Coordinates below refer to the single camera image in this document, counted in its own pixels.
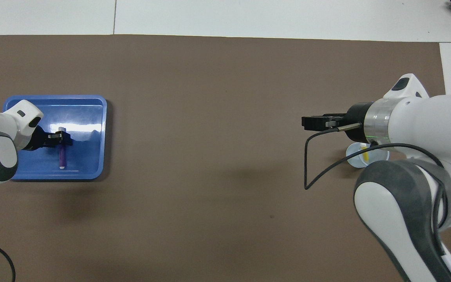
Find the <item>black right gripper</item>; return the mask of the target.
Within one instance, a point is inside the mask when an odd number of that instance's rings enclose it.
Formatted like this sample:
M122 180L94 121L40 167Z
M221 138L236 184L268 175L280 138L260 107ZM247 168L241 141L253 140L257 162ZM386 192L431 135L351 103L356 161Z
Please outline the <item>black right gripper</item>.
M304 124L304 130L315 132L326 131L334 127L360 124L358 128L346 130L346 136L354 142L368 143L364 132L364 120L372 104L373 102L354 104L345 114L333 114L331 121L329 121L329 116L304 116L302 117L302 124Z

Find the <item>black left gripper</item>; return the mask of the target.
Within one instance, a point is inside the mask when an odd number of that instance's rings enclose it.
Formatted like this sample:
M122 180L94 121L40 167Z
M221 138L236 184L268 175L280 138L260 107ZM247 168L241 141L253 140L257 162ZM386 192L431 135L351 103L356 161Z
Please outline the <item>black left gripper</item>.
M54 148L55 146L73 146L70 134L65 131L45 132L39 125L36 126L27 143L27 151L34 151L39 148Z

